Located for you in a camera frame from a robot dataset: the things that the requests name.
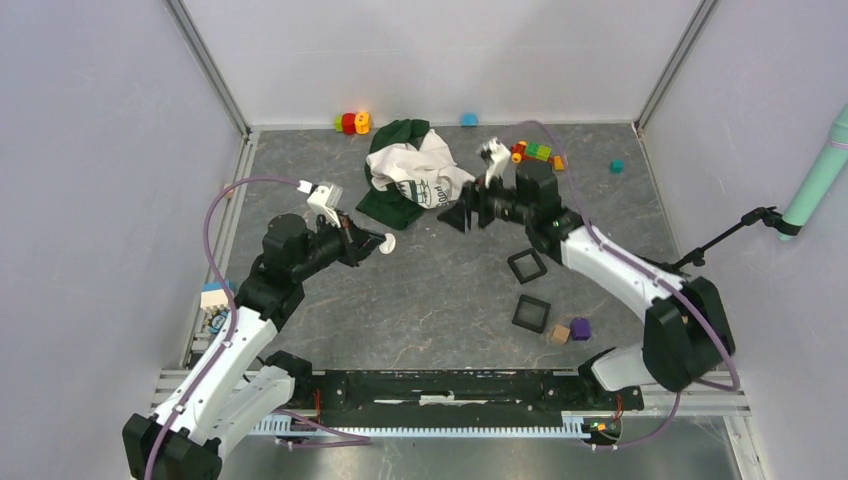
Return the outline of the white round brooch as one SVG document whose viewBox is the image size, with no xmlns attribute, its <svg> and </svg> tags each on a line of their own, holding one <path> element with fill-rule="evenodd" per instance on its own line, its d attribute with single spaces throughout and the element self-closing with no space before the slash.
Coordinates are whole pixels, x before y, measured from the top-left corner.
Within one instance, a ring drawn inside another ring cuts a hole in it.
<svg viewBox="0 0 848 480">
<path fill-rule="evenodd" d="M 391 233 L 386 233 L 384 235 L 384 240 L 378 246 L 378 250 L 383 255 L 389 255 L 394 251 L 396 245 L 397 245 L 396 237 Z"/>
</svg>

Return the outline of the white and green t-shirt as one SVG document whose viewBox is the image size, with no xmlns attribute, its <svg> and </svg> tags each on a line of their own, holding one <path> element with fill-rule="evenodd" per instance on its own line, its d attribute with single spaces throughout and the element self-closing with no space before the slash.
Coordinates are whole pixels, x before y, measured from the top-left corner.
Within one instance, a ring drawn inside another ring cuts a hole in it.
<svg viewBox="0 0 848 480">
<path fill-rule="evenodd" d="M 456 201 L 464 184 L 474 179 L 423 119 L 395 120 L 379 128 L 364 174 L 368 191 L 356 210 L 398 231 L 409 228 L 425 211 Z"/>
</svg>

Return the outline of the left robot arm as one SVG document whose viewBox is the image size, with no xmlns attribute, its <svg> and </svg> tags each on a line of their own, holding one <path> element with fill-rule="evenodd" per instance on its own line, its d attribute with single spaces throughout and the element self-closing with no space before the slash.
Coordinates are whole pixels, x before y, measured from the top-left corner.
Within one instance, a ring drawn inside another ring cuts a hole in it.
<svg viewBox="0 0 848 480">
<path fill-rule="evenodd" d="M 396 246 L 390 233 L 360 228 L 343 213 L 320 215 L 314 228 L 296 214 L 273 218 L 262 252 L 236 294 L 221 330 L 178 388 L 154 412 L 134 414 L 122 438 L 135 479 L 215 479 L 233 449 L 272 410 L 306 405 L 311 364 L 278 351 L 246 386 L 247 368 L 305 297 L 306 279 L 334 263 L 356 267 Z"/>
</svg>

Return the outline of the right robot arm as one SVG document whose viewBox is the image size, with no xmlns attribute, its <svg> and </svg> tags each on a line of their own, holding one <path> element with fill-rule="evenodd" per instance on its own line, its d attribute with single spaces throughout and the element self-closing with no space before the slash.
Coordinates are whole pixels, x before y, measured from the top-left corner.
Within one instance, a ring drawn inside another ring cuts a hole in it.
<svg viewBox="0 0 848 480">
<path fill-rule="evenodd" d="M 533 248 L 595 282 L 643 324 L 639 343 L 613 348 L 587 361 L 577 382 L 580 400 L 602 408 L 625 387 L 655 383 L 681 392 L 736 351 L 717 287 L 703 277 L 686 279 L 622 249 L 563 204 L 558 178 L 540 162 L 518 166 L 515 184 L 472 180 L 438 220 L 464 232 L 495 220 L 524 227 Z"/>
</svg>

